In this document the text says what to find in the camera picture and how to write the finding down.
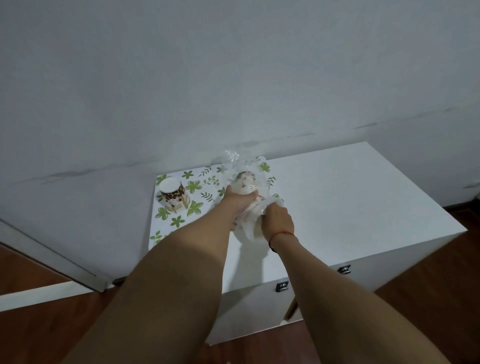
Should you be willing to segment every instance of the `floral placemat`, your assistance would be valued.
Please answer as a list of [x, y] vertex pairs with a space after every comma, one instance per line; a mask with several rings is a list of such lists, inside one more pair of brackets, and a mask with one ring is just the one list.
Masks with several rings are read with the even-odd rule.
[[[270, 166], [265, 157], [249, 159], [248, 163], [252, 165], [256, 164], [260, 170], [264, 171], [268, 187], [270, 188], [270, 194], [273, 197], [281, 197], [279, 196], [279, 188], [278, 183], [276, 183], [275, 175], [270, 170]], [[222, 200], [226, 187], [223, 173], [223, 165], [216, 164], [204, 168], [184, 170], [157, 176], [148, 250], [152, 249], [155, 244], [179, 227], [206, 214]], [[158, 186], [160, 185], [160, 182], [169, 177], [175, 177], [181, 181], [183, 187], [185, 187], [185, 190], [190, 195], [192, 202], [188, 210], [173, 214], [165, 208], [164, 204], [162, 204], [162, 202], [164, 203], [164, 199]]]

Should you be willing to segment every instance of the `plastic wrap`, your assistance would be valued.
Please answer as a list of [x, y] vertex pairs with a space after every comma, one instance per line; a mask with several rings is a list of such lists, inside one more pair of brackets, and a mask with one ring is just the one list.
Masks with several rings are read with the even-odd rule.
[[277, 203], [283, 206], [281, 198], [270, 196], [264, 171], [255, 159], [241, 159], [234, 151], [226, 151], [228, 162], [224, 163], [226, 184], [231, 184], [237, 194], [249, 194], [258, 190], [258, 196], [245, 211], [237, 216], [237, 226], [243, 229], [246, 237], [253, 242], [265, 242], [262, 234], [262, 219], [268, 205]]

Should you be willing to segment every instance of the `white wall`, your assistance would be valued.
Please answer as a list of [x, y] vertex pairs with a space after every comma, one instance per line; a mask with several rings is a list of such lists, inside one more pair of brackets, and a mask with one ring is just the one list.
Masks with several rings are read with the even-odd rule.
[[480, 178], [475, 0], [5, 0], [0, 218], [95, 273], [159, 172], [366, 140], [441, 205]]

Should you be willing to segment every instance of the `red string bracelet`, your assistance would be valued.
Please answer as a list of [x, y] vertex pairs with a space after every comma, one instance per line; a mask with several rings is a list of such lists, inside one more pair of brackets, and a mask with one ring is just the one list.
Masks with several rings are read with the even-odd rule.
[[272, 239], [277, 236], [278, 234], [288, 234], [288, 235], [293, 235], [292, 232], [289, 232], [289, 231], [286, 231], [286, 230], [282, 230], [282, 231], [279, 231], [279, 232], [276, 232], [275, 234], [272, 235], [272, 237], [270, 238], [270, 240], [268, 241], [268, 246], [270, 247], [270, 249], [272, 249], [272, 252], [276, 253], [275, 249], [272, 248], [272, 246], [270, 245], [270, 242], [272, 241]]

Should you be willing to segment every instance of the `cabinet top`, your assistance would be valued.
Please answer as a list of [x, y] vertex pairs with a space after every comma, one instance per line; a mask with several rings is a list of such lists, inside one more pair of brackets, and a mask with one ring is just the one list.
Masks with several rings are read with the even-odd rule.
[[[465, 228], [368, 143], [268, 161], [300, 242], [329, 266]], [[286, 277], [268, 247], [232, 233], [223, 292]]]

